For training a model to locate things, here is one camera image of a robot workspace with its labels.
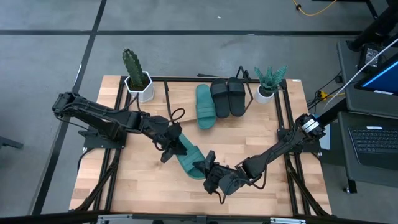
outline green slipper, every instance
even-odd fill
[[[216,107],[211,98],[210,87],[206,84],[197,86],[197,121],[200,129],[209,129],[216,123]]]
[[[193,179],[204,179],[205,175],[193,166],[193,162],[204,161],[204,155],[183,134],[180,135],[180,141],[187,148],[187,155],[176,155],[182,169]]]

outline cactus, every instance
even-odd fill
[[[275,73],[272,73],[272,67],[268,67],[267,75],[263,75],[257,67],[254,67],[256,75],[259,77],[261,87],[266,93],[274,93],[278,90],[278,84],[282,81],[287,70],[287,66],[283,66]]]
[[[123,62],[130,76],[130,87],[132,89],[143,90],[146,87],[148,78],[142,73],[137,55],[130,49],[124,49]]]

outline floor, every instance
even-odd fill
[[[95,24],[101,2],[106,3],[104,12]],[[308,12],[327,5],[299,2]],[[372,3],[379,14],[386,8],[385,1]],[[353,38],[313,31],[361,31],[373,17],[365,3],[355,2],[337,2],[317,17],[306,17],[289,0],[2,0],[0,21],[0,136],[25,144],[23,150],[4,147],[0,151],[0,217],[9,217],[32,210],[60,131],[50,109],[57,95],[70,91],[77,80],[80,94],[95,100],[103,75],[126,75],[123,48],[134,49],[151,75],[228,77],[242,65],[254,76],[254,66],[265,70],[269,65],[288,65],[286,78],[301,79],[310,100],[340,71],[336,43]],[[77,30],[89,32],[79,35],[73,32]],[[91,30],[126,32],[95,37],[89,35]],[[157,30],[201,30],[207,35]],[[242,35],[259,30],[271,32]],[[325,91],[338,86],[332,82]],[[319,104],[317,114],[323,110]],[[67,129],[43,213],[68,209],[83,145],[77,131],[73,126]],[[398,189],[358,183],[359,193],[346,195],[341,191],[346,184],[344,168],[324,164],[323,171],[334,215],[386,223],[397,220]]]

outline black slipper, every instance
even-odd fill
[[[244,85],[241,80],[231,77],[227,82],[229,108],[233,116],[242,116],[244,114]]]
[[[228,88],[225,80],[218,78],[211,83],[210,86],[211,97],[216,106],[216,115],[218,118],[226,118],[229,116],[229,100]]]

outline potted cactus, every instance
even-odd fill
[[[259,77],[260,85],[254,98],[258,103],[268,103],[276,91],[278,91],[278,84],[282,81],[287,70],[287,66],[283,66],[275,73],[272,72],[272,67],[268,67],[267,74],[263,75],[257,67],[254,67],[256,75]]]
[[[145,103],[154,98],[155,88],[147,71],[142,71],[137,55],[130,49],[123,50],[123,62],[129,76],[124,83],[134,97],[139,93],[138,100]]]

